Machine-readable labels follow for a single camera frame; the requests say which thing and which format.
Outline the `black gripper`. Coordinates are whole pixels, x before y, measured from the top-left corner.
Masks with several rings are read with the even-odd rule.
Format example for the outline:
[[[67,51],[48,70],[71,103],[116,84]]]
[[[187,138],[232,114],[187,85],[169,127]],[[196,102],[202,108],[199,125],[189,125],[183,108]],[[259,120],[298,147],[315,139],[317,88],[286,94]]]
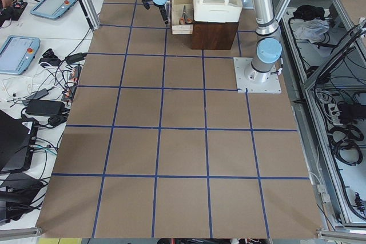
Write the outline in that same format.
[[[164,23],[168,24],[168,16],[166,14],[165,5],[159,5],[158,8],[159,8],[160,13],[162,14],[162,18],[164,20]]]

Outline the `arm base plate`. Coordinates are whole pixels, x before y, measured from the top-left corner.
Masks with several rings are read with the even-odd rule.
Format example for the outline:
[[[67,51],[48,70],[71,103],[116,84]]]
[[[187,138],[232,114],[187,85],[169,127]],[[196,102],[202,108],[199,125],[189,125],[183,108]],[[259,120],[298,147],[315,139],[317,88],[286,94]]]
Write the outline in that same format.
[[[252,0],[242,0],[242,8],[243,9],[254,9]]]
[[[272,65],[271,71],[259,73],[252,67],[252,58],[234,57],[233,63],[239,93],[281,94],[275,65]]]

